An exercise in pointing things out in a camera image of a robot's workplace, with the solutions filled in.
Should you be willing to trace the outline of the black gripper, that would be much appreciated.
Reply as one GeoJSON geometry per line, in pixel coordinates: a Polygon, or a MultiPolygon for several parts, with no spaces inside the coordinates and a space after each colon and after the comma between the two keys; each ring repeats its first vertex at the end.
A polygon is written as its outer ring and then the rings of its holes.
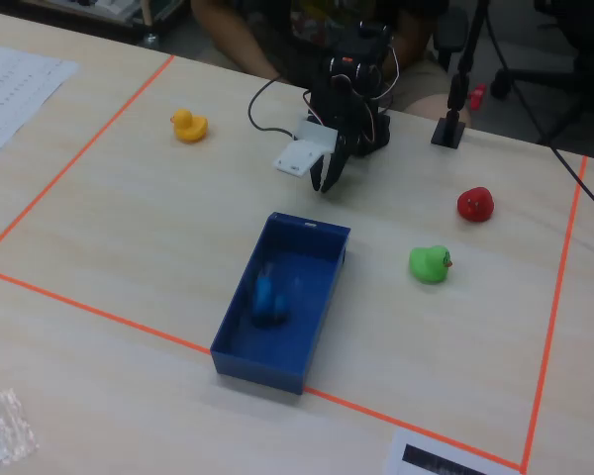
{"type": "Polygon", "coordinates": [[[327,193],[340,179],[351,155],[365,152],[364,101],[360,97],[324,97],[321,100],[324,125],[338,132],[336,147],[330,157],[320,155],[310,168],[313,189],[327,193]]]}

